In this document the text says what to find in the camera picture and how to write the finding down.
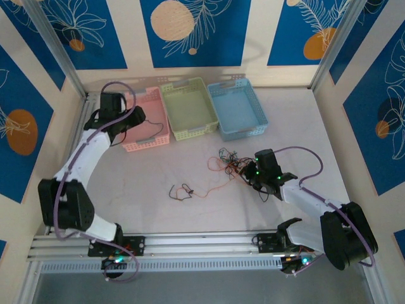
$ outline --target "plastic basket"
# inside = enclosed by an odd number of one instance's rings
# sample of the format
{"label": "plastic basket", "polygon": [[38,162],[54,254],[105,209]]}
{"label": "plastic basket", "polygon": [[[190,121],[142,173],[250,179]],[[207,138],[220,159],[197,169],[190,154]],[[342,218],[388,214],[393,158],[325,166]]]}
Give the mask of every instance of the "plastic basket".
{"label": "plastic basket", "polygon": [[248,79],[210,84],[208,91],[220,121],[224,141],[264,133],[268,121]]}
{"label": "plastic basket", "polygon": [[211,97],[199,77],[160,87],[176,140],[214,132],[218,118]]}
{"label": "plastic basket", "polygon": [[[170,142],[169,123],[159,87],[148,87],[135,93],[136,104],[144,110],[146,119],[152,123],[162,123],[163,128],[161,125],[154,125],[145,121],[127,131],[127,137],[122,146],[128,152],[132,152],[168,144]],[[126,92],[125,99],[127,100],[127,108],[131,108],[134,105],[134,98]]]}

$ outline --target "green basket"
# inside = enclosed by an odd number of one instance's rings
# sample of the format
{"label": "green basket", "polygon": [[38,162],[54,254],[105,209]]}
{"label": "green basket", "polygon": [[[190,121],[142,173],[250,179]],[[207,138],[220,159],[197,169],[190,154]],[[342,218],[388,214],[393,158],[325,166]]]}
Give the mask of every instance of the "green basket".
{"label": "green basket", "polygon": [[160,86],[177,141],[214,132],[218,127],[211,96],[200,77]]}

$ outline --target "pink basket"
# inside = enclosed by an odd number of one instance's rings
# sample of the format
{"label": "pink basket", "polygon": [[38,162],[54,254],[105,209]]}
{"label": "pink basket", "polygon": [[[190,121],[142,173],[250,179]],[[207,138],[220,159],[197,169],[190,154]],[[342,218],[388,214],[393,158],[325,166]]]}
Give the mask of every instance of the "pink basket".
{"label": "pink basket", "polygon": [[[168,144],[170,142],[169,123],[159,87],[148,87],[144,92],[136,92],[136,97],[136,104],[144,110],[148,121],[130,129],[122,146],[127,152],[132,152]],[[134,98],[129,92],[125,93],[125,99],[127,108],[133,107]]]}

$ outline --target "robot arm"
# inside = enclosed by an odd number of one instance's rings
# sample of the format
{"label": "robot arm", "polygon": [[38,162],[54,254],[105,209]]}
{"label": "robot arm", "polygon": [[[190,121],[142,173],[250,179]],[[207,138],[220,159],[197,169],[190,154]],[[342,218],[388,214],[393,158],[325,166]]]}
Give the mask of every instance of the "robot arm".
{"label": "robot arm", "polygon": [[[295,175],[283,174],[271,149],[262,150],[255,157],[256,162],[252,161],[243,172],[253,188],[258,191],[265,188],[268,194],[294,204],[318,221],[314,225],[293,218],[280,224],[276,236],[268,238],[268,242],[273,243],[270,248],[289,250],[303,245],[326,254],[336,268],[344,270],[369,256],[365,244],[354,231],[356,229],[371,252],[378,251],[377,242],[358,204],[351,202],[344,205],[339,201],[323,199],[299,182]],[[342,214],[355,227],[349,225]]]}
{"label": "robot arm", "polygon": [[81,231],[90,237],[103,241],[120,242],[119,240],[122,238],[120,226],[104,220],[94,212],[94,206],[87,195],[86,188],[98,161],[111,146],[115,137],[145,120],[142,108],[136,106],[132,114],[126,119],[114,123],[91,137],[98,128],[124,116],[128,112],[125,104],[125,98],[121,94],[102,93],[100,109],[95,111],[85,124],[79,145],[65,166],[53,179],[40,181],[38,191],[42,218],[46,225],[53,226],[53,210],[57,189],[65,172],[69,171],[70,174],[65,180],[59,198],[59,227]]}

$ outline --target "blue basket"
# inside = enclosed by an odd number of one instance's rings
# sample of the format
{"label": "blue basket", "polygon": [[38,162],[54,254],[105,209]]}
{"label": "blue basket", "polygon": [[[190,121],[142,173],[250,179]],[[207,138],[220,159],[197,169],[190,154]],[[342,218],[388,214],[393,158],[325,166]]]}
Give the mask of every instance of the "blue basket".
{"label": "blue basket", "polygon": [[248,79],[210,84],[208,92],[213,100],[224,141],[264,133],[268,121]]}

